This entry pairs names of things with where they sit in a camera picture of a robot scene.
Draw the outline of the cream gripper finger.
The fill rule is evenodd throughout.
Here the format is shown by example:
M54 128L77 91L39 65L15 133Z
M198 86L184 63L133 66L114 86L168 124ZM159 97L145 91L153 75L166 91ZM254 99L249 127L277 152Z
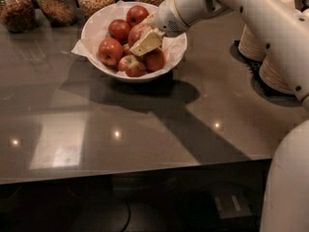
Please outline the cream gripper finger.
M141 57L162 45L165 33L158 28L149 27L141 38L130 48L130 52Z
M149 25L151 27L155 27L155 13L149 14L143 21L142 24Z

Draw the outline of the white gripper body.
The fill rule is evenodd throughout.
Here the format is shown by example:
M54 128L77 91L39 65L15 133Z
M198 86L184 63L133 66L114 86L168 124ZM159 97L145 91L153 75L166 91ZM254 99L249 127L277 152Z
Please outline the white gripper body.
M165 33L168 38L176 38L189 28L185 20L187 0L165 0L154 15L154 27Z

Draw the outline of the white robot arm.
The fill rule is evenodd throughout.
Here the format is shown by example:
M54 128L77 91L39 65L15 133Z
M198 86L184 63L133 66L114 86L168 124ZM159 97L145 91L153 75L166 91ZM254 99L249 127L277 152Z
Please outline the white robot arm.
M296 98L309 109L309 22L279 0L165 0L131 48L142 56L201 19L232 9L263 44ZM260 232L309 232L309 122L279 144L267 176Z

